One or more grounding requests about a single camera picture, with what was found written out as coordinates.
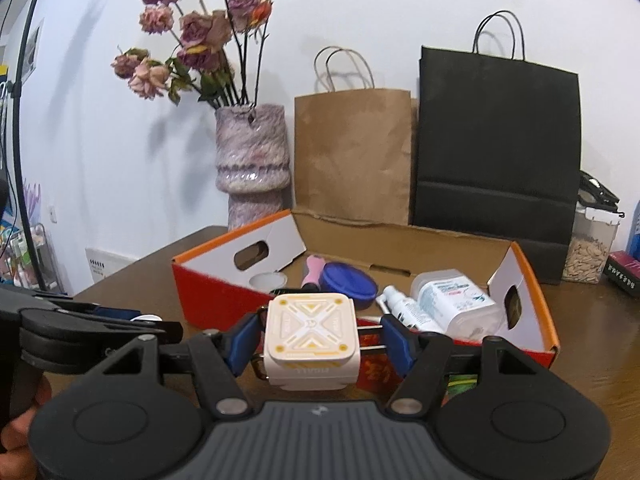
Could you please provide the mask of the person left hand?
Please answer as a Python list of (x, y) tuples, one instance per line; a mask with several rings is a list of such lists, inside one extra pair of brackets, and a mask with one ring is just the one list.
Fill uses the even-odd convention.
[(38, 410), (51, 399), (52, 390), (46, 376), (40, 380), (34, 404), (21, 416), (11, 420), (1, 431), (0, 478), (2, 480), (35, 479), (37, 466), (28, 447), (28, 430)]

